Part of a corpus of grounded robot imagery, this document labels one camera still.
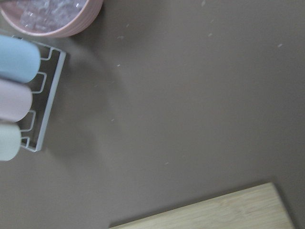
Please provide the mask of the pink bowl with ice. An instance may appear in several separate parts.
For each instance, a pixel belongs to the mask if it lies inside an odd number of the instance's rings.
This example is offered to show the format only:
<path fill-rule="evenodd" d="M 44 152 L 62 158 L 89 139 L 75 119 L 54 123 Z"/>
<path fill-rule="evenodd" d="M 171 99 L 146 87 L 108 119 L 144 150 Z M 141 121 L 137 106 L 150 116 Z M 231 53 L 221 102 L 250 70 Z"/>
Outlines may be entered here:
<path fill-rule="evenodd" d="M 0 3 L 0 12 L 23 34 L 64 38 L 90 26 L 102 5 L 102 0 L 5 0 Z"/>

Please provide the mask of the wooden cutting board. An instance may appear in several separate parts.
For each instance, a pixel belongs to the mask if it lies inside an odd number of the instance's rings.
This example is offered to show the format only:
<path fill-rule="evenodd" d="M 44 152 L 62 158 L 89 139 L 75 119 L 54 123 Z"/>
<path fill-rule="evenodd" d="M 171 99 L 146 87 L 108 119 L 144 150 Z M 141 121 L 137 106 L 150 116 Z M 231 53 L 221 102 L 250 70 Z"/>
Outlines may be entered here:
<path fill-rule="evenodd" d="M 266 183 L 118 226 L 119 229 L 293 229 L 275 186 Z"/>

